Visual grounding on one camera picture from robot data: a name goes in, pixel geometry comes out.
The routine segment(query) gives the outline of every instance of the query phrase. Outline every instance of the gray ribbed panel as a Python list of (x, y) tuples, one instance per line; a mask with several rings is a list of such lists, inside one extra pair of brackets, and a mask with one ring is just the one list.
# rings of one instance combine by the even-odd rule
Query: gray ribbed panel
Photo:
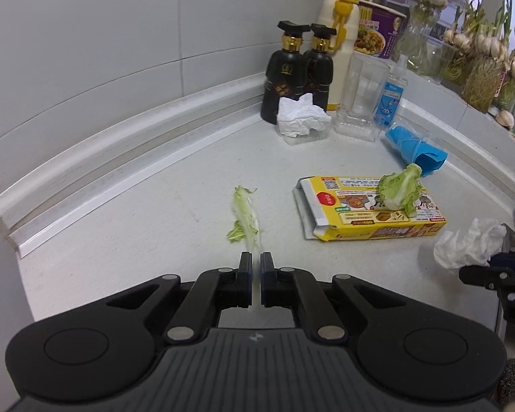
[[(263, 337), (250, 337), (259, 333)], [(214, 329), (203, 342), (168, 350), (140, 385), (108, 400), (52, 405), (25, 398), (15, 412), (494, 412), (407, 403), (372, 386), (341, 348), (302, 330)]]

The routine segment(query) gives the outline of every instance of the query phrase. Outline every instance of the yellow food packaging box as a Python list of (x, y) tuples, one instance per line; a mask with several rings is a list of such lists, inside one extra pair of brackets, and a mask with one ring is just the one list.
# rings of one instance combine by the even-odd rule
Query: yellow food packaging box
[(302, 178), (294, 196), (306, 238), (367, 240), (434, 236), (446, 224), (422, 185), (417, 215), (389, 210), (379, 201), (378, 177), (313, 176)]

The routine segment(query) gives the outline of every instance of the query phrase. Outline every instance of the crumpled tissue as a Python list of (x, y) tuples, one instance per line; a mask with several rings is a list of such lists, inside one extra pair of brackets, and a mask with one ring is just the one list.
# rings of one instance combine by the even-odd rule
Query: crumpled tissue
[(331, 118), (317, 105), (313, 105), (313, 94), (305, 93), (299, 100), (280, 98), (278, 102), (277, 125), (283, 136), (295, 138), (309, 134), (309, 130), (324, 130)]
[(488, 260), (501, 251), (506, 228), (498, 221), (475, 218), (465, 231), (441, 233), (433, 247), (435, 261), (442, 267), (457, 270), (467, 265), (488, 266)]

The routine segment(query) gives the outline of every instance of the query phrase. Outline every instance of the blue label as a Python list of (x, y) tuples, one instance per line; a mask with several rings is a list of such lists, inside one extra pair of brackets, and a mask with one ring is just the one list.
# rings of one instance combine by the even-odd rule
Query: blue label
[(382, 128), (387, 128), (393, 122), (397, 108), (399, 107), (402, 90), (398, 85), (386, 82), (383, 88), (382, 97), (379, 100), (376, 114), (374, 115), (374, 123)]

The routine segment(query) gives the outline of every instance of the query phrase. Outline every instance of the black pump bottle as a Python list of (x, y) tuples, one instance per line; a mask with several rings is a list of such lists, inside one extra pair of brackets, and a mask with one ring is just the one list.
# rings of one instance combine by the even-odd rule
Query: black pump bottle
[(313, 105), (324, 111), (328, 105), (328, 91), (334, 75), (334, 63), (328, 53), (330, 37), (336, 34), (334, 28), (313, 23), (313, 43), (311, 49), (303, 54), (307, 68), (307, 83), (304, 93), (313, 93)]
[(309, 31), (309, 25), (284, 20), (278, 27), (284, 31), (282, 49), (275, 51), (269, 59), (261, 104), (261, 118), (272, 124), (277, 123), (279, 99), (297, 100), (307, 81), (305, 59), (299, 49), (303, 43), (302, 34)]

